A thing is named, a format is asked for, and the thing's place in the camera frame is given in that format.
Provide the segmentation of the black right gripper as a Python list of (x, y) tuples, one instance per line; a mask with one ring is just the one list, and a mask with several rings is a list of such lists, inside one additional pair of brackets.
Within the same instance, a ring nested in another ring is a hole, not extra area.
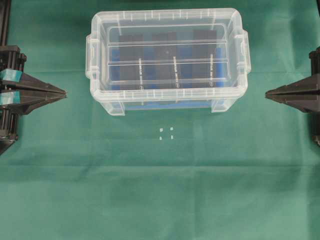
[(320, 146), (320, 47), (309, 53), (311, 82), (294, 82), (269, 90), (267, 99), (288, 105), (303, 113), (312, 113), (312, 140)]

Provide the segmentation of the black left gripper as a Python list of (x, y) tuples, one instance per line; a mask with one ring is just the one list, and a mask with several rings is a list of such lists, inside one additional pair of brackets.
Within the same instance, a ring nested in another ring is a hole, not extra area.
[(27, 57), (17, 45), (0, 47), (0, 153), (18, 140), (19, 115), (62, 100), (66, 92), (24, 73)]

